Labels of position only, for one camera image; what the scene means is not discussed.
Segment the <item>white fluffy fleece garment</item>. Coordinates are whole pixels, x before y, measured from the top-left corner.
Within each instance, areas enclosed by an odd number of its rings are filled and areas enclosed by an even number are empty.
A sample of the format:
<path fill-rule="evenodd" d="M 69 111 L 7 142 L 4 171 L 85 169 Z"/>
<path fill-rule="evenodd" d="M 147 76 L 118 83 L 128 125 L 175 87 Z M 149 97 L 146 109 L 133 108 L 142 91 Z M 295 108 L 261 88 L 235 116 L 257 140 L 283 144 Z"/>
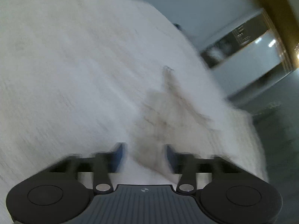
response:
<path fill-rule="evenodd" d="M 127 144 L 114 183 L 175 184 L 164 147 L 268 179 L 251 117 L 138 0 L 1 0 L 1 223 L 12 187 L 68 154 Z"/>

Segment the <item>wooden frame shelf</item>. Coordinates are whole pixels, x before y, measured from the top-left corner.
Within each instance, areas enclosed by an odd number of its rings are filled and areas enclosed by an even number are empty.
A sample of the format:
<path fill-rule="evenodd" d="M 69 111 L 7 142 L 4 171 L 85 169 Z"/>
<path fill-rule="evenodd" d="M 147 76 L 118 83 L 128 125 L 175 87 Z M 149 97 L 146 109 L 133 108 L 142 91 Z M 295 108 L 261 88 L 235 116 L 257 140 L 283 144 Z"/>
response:
<path fill-rule="evenodd" d="M 298 69 L 298 21 L 288 0 L 257 0 L 270 16 L 289 55 L 291 65 Z"/>

